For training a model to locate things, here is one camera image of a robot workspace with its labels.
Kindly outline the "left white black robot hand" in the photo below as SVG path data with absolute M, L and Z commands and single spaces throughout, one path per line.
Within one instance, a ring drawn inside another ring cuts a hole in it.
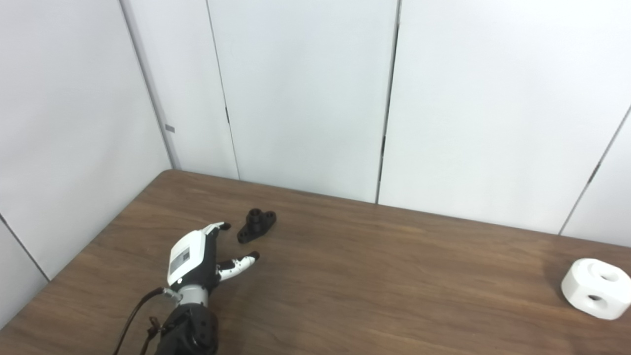
M 259 260 L 260 254 L 253 251 L 240 258 L 217 261 L 217 238 L 230 227 L 227 222 L 209 224 L 189 232 L 172 247 L 167 283 L 173 291 L 199 287 L 211 292 L 219 283 L 238 276 Z

